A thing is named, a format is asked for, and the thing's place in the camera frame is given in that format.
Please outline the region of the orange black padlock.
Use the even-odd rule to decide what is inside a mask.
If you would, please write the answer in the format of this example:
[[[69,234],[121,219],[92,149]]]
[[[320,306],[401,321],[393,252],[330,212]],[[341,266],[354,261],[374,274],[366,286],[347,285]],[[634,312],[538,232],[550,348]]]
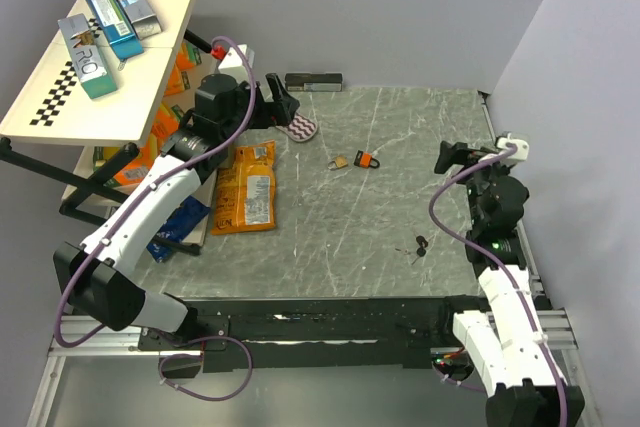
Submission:
[[[370,153],[358,150],[354,158],[353,165],[365,169],[378,169],[380,167],[380,162]]]

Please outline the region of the black-headed key bunch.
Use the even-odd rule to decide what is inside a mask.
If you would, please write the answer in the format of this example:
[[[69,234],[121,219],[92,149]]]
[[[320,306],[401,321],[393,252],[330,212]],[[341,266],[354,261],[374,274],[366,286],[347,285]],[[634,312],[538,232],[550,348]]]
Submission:
[[[398,248],[398,247],[394,248],[395,252],[398,252],[400,254],[403,254],[411,258],[411,261],[409,262],[410,265],[414,265],[418,260],[425,257],[427,254],[427,247],[429,246],[429,242],[422,235],[416,236],[415,242],[416,242],[416,247],[413,250],[408,248]]]

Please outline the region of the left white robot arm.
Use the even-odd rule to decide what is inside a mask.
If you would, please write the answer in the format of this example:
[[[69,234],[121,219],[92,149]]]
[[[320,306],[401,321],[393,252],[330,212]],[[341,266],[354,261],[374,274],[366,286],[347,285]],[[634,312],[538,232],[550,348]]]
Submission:
[[[79,245],[64,242],[54,252],[63,305],[113,331],[129,326],[161,330],[177,349],[195,342],[196,310],[169,294],[148,292],[130,277],[153,237],[216,171],[241,133],[291,123],[298,100],[277,74],[266,80],[269,99],[257,83],[227,74],[203,78],[194,107],[182,116],[138,187]]]

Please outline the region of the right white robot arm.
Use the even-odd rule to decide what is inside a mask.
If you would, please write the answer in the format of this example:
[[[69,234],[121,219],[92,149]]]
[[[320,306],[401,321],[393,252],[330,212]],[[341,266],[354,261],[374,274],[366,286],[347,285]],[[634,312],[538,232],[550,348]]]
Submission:
[[[435,215],[434,200],[428,213],[465,245],[490,311],[455,307],[437,320],[436,330],[444,343],[462,344],[479,373],[488,425],[574,426],[584,395],[568,383],[551,353],[516,231],[529,191],[511,171],[528,153],[526,141],[508,136],[499,137],[492,149],[441,143],[435,173],[460,170],[437,193],[455,184],[465,187],[471,228],[464,235],[448,229]]]

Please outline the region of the black rectangular box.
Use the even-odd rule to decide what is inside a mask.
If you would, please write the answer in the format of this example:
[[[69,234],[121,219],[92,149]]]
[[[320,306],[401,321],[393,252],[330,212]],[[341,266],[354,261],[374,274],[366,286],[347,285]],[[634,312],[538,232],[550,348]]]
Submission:
[[[341,73],[286,73],[285,87],[290,92],[341,92]]]

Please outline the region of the pink wavy sponge pad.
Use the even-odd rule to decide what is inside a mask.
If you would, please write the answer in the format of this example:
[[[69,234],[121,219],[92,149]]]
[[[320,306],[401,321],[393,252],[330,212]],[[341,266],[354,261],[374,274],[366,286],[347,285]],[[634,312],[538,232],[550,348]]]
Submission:
[[[288,125],[277,126],[277,129],[292,141],[305,143],[315,136],[318,127],[317,124],[309,118],[300,113],[296,113]]]

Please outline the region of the small brass padlock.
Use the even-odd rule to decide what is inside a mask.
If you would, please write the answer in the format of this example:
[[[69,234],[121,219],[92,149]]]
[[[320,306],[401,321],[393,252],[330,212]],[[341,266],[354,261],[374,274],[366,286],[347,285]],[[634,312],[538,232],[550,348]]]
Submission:
[[[332,158],[329,161],[327,167],[329,170],[334,171],[334,170],[345,168],[348,165],[349,165],[349,160],[345,156],[339,155]]]

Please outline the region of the orange boxes on shelf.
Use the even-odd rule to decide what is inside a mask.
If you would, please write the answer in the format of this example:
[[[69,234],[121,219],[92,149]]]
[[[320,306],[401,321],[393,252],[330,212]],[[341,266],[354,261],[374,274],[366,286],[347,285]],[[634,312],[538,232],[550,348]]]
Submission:
[[[178,129],[183,116],[182,109],[178,105],[171,105],[169,99],[171,96],[186,93],[190,89],[188,71],[200,66],[201,63],[200,51],[191,43],[183,41],[146,144],[139,149],[138,155],[133,160],[106,182],[107,187],[124,189],[134,186],[148,174],[163,144]]]

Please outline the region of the orange snack bag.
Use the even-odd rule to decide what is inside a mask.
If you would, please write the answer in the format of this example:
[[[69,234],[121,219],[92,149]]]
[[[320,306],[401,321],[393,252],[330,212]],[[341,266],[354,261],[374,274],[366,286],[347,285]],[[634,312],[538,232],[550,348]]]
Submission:
[[[212,235],[275,228],[275,157],[274,140],[235,148],[233,163],[217,176]]]

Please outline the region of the blue snack bag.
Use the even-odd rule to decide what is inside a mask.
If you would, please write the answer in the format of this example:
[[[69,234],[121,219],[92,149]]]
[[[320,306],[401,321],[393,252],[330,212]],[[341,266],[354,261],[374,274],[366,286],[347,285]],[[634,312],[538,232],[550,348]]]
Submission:
[[[147,245],[154,261],[162,263],[174,253],[199,255],[201,247],[196,243],[185,243],[185,239],[209,213],[210,208],[193,196],[184,200]]]

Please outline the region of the blue carton box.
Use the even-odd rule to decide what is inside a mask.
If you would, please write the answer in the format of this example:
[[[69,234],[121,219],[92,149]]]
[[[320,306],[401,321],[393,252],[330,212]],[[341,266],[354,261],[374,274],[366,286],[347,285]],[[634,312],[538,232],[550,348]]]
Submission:
[[[85,0],[120,61],[140,55],[144,49],[122,7],[116,0]]]

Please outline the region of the beige folding shelf rack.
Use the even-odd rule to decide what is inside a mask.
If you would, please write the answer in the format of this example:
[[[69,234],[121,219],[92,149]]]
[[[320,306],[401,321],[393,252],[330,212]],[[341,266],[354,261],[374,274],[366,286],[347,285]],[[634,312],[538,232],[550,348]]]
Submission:
[[[77,0],[1,122],[1,159],[65,184],[60,213],[99,227],[87,199],[119,207],[176,130],[163,99],[182,77],[195,0]]]

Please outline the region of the silver teal box front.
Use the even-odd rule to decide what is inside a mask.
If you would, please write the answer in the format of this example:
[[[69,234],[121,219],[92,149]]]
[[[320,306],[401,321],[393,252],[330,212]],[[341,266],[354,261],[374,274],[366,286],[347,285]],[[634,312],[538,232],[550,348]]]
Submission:
[[[85,15],[59,19],[58,26],[72,66],[88,97],[96,99],[115,92],[116,82]]]

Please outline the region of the aluminium rail frame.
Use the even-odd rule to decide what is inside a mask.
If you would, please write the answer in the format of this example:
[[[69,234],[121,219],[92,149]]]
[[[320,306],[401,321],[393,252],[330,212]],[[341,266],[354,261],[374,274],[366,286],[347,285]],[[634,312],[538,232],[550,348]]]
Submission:
[[[586,380],[586,374],[577,353],[578,344],[566,312],[560,310],[539,310],[537,312],[541,330],[548,336],[549,348],[562,353],[566,365],[570,387],[579,389],[585,401],[579,418],[585,425],[601,423],[594,404],[594,397]],[[429,336],[424,329],[409,328],[406,335],[398,332],[399,340],[380,334],[376,339],[316,339],[297,335],[278,335],[273,330],[259,339],[258,316],[247,312],[223,314],[220,308],[205,317],[211,338],[211,352],[226,351],[229,337],[243,342],[252,353],[255,368],[298,367],[338,367],[365,365],[402,365],[409,369],[431,368],[436,358],[454,350],[456,338],[446,340],[442,334]],[[65,359],[80,357],[122,357],[127,355],[150,355],[162,360],[170,356],[204,356],[206,350],[200,341],[186,344],[171,339],[167,334],[153,333],[147,327],[126,327],[113,331],[107,327],[91,338],[72,348],[53,341],[48,351],[36,399],[34,400],[27,424],[44,426],[49,418],[55,393]]]

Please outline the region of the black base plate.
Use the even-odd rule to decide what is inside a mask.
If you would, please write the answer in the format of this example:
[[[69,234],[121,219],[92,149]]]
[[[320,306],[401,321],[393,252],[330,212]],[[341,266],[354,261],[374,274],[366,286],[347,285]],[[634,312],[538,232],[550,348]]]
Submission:
[[[247,365],[428,369],[433,350],[461,344],[453,333],[455,314],[490,310],[486,299],[468,295],[199,298],[190,304],[207,342],[189,346],[150,331],[140,336],[139,350],[203,354],[206,373]]]

